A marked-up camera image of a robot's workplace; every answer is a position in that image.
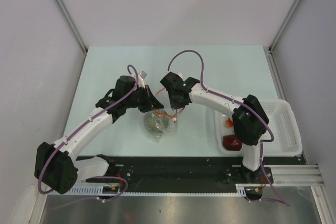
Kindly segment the fake green melon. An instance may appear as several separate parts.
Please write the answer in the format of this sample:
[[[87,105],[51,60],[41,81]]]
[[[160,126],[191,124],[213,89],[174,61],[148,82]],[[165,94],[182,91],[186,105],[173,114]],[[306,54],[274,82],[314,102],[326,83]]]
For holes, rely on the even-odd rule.
[[[162,134],[169,126],[169,118],[156,112],[147,112],[143,121],[144,127],[153,134]]]

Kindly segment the clear zip top bag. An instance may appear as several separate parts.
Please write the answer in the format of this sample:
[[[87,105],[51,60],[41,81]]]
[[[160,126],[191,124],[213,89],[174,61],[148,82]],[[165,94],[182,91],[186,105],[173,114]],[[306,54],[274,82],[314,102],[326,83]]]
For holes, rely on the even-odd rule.
[[[164,108],[146,112],[143,118],[143,125],[147,136],[154,143],[158,143],[162,137],[177,131],[177,119],[185,107],[171,109],[168,92],[165,88],[158,90],[154,96],[164,105]]]

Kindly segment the fake red strawberries bunch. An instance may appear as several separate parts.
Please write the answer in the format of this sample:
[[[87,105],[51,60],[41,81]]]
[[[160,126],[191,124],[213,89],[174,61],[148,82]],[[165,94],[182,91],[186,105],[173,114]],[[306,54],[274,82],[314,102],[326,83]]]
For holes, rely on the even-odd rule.
[[[230,118],[227,118],[224,122],[224,126],[226,128],[231,128],[234,126],[234,122]]]

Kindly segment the fake red apple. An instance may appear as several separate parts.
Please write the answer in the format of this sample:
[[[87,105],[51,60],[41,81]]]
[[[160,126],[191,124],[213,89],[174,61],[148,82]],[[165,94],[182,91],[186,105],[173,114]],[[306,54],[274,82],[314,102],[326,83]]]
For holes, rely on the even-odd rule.
[[[222,137],[222,146],[228,151],[240,151],[242,142],[234,134],[225,135]]]

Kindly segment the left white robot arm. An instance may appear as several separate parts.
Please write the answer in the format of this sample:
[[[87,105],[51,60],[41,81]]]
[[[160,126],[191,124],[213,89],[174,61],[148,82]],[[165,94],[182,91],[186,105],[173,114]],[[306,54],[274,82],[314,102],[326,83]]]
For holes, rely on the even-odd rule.
[[[104,155],[78,160],[83,149],[102,131],[125,115],[128,109],[138,109],[142,113],[162,109],[163,104],[144,83],[146,73],[121,76],[114,88],[100,99],[87,119],[69,135],[52,144],[43,142],[36,154],[34,176],[38,191],[45,194],[42,185],[51,191],[65,194],[78,182],[100,177],[105,182],[115,178],[116,169]]]

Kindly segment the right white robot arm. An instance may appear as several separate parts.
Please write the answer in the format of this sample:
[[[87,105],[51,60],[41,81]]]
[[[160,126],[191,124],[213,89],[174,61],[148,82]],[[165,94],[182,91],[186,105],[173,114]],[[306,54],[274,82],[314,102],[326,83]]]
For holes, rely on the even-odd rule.
[[[168,72],[160,83],[168,92],[173,110],[195,103],[229,117],[234,124],[235,136],[243,144],[243,179],[254,183],[261,177],[261,138],[268,132],[273,141],[274,135],[268,126],[269,119],[255,96],[234,97],[206,87],[203,80],[192,77],[184,80],[173,72]]]

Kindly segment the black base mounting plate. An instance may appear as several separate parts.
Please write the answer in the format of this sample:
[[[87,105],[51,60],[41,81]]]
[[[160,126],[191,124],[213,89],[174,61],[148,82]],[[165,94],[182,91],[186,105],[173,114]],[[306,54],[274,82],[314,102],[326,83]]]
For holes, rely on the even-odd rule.
[[[242,166],[241,157],[112,157],[104,175],[86,179],[88,183],[115,183],[116,176],[128,182],[131,191],[154,192],[219,192],[227,185],[261,184],[267,177],[273,179],[269,165],[304,165],[302,156],[266,157],[266,174],[255,175]]]

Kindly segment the white perforated plastic basket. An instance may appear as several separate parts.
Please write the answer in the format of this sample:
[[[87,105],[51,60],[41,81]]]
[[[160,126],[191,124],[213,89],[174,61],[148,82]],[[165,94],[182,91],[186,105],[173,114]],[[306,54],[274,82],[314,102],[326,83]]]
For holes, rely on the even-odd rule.
[[[302,153],[301,136],[296,122],[295,115],[290,104],[281,99],[260,100],[265,111],[273,135],[274,141],[264,143],[263,155],[265,157],[294,157]],[[214,125],[217,145],[225,156],[242,156],[243,150],[229,151],[222,145],[222,138],[225,135],[234,134],[232,127],[226,127],[228,117],[217,111],[214,112]]]

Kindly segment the left aluminium frame post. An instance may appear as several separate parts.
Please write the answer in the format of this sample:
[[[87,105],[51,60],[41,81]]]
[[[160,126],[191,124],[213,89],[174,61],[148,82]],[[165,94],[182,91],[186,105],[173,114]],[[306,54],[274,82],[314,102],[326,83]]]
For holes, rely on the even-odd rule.
[[[64,2],[64,0],[53,0],[58,8],[61,16],[63,17],[67,27],[69,28],[70,32],[72,33],[76,43],[80,47],[81,51],[86,55],[88,52],[88,48],[85,46],[84,40],[80,35],[80,32]]]

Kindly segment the aluminium frame post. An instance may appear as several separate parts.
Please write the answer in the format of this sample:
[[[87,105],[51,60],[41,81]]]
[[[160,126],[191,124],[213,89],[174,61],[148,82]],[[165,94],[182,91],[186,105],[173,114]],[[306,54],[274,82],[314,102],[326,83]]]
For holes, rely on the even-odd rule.
[[[298,8],[302,4],[303,0],[293,0],[283,22],[281,23],[274,39],[272,40],[270,46],[268,47],[268,50],[270,52],[273,52],[275,48],[277,47],[278,43],[280,42],[282,36],[286,32],[289,24],[291,23],[292,19],[294,18],[294,15],[296,14]]]
[[[64,2],[64,0],[53,0],[58,8],[61,16],[63,17],[67,27],[69,28],[70,32],[72,33],[76,43],[80,47],[81,51],[86,55],[88,52],[88,48],[85,46],[84,40],[80,35],[80,32]]]

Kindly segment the right aluminium frame post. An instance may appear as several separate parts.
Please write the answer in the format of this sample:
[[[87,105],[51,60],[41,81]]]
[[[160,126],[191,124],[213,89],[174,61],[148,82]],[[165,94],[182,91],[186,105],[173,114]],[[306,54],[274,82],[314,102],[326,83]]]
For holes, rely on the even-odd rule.
[[[268,50],[270,52],[273,52],[275,48],[277,47],[278,43],[280,42],[282,36],[286,32],[289,24],[291,23],[292,19],[294,18],[294,15],[296,14],[298,8],[302,4],[303,0],[293,0],[283,22],[281,23],[274,39],[272,40],[270,46],[268,47]]]

